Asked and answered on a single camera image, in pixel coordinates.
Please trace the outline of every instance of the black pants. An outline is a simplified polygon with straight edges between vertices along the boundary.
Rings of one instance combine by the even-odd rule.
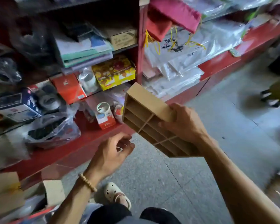
[[[129,209],[122,204],[112,203],[96,209],[91,214],[87,224],[115,224],[127,216],[132,216]],[[140,218],[158,224],[181,224],[171,212],[161,208],[146,208],[142,211]]]

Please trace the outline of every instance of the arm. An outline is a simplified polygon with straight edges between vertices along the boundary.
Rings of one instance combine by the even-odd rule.
[[[175,122],[160,125],[195,144],[204,156],[235,223],[280,223],[280,209],[228,158],[194,109],[171,105]]]
[[[119,133],[102,142],[92,158],[84,176],[96,187],[98,183],[118,169],[135,148],[132,137]],[[90,199],[91,190],[77,179],[73,189],[53,215],[49,224],[78,224]]]

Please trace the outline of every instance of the blue box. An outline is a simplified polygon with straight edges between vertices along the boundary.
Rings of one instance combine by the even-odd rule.
[[[37,97],[29,89],[21,93],[0,97],[0,114],[16,122],[42,116],[37,107]]]

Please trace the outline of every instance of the white crocs shoe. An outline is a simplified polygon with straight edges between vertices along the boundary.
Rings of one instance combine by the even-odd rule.
[[[109,182],[105,187],[105,197],[112,203],[115,203],[118,196],[124,196],[127,201],[127,209],[131,209],[132,204],[129,198],[120,190],[120,188],[115,185],[113,182]]]

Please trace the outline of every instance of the gray tile floor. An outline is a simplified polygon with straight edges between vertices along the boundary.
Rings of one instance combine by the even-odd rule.
[[[259,100],[260,91],[278,79],[267,70],[269,62],[262,55],[186,104],[196,109],[209,134],[261,189],[280,169],[280,107]],[[184,224],[232,223],[204,158],[167,158],[138,134],[133,142],[134,152],[101,185],[115,182],[131,200],[135,216],[154,206],[173,212]],[[67,193],[86,166],[64,176]]]

